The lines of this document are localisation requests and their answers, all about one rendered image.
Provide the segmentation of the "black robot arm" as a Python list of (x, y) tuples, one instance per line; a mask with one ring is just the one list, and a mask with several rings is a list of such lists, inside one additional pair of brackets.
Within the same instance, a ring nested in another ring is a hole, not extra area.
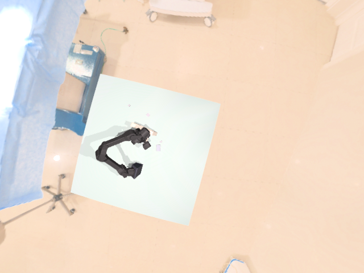
[(112, 166), (124, 178), (126, 178), (127, 176), (134, 177), (135, 170), (133, 168), (126, 168), (123, 164), (119, 165), (117, 162), (111, 159), (106, 152), (109, 147), (113, 147), (119, 143), (131, 141), (131, 143), (134, 145), (136, 143), (142, 142), (143, 139), (146, 140), (148, 137), (150, 137), (150, 132), (145, 127), (142, 128), (141, 131), (129, 129), (120, 136), (102, 142), (102, 144), (96, 150), (96, 159), (100, 162), (105, 162), (108, 165)]

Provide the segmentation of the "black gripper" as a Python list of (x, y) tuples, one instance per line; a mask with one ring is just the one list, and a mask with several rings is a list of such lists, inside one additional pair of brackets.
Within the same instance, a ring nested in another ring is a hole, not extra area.
[[(141, 131), (141, 129), (140, 128), (137, 128), (136, 130), (138, 130), (138, 131)], [(142, 141), (144, 144), (142, 144), (143, 145), (143, 148), (145, 149), (145, 150), (147, 150), (149, 147), (151, 147), (151, 145), (150, 145), (150, 143), (148, 142), (148, 141), (145, 141), (144, 139), (143, 139), (143, 141)], [(142, 142), (140, 142), (140, 143), (142, 143)]]

